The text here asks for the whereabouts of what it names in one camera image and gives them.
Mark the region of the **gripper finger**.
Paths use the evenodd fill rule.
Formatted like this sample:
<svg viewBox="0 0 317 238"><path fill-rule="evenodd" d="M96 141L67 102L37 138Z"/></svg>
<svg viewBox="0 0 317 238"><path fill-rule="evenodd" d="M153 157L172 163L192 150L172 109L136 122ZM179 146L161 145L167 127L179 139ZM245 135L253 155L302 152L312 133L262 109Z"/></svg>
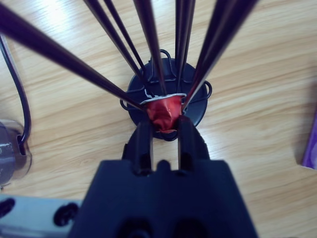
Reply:
<svg viewBox="0 0 317 238"><path fill-rule="evenodd" d="M179 170L193 171L195 161L210 160L207 145L190 118L178 118L177 136Z"/></svg>
<svg viewBox="0 0 317 238"><path fill-rule="evenodd" d="M137 125L129 141L124 145L121 159L131 163L131 170L136 176L147 176L152 173L153 128L148 120Z"/></svg>

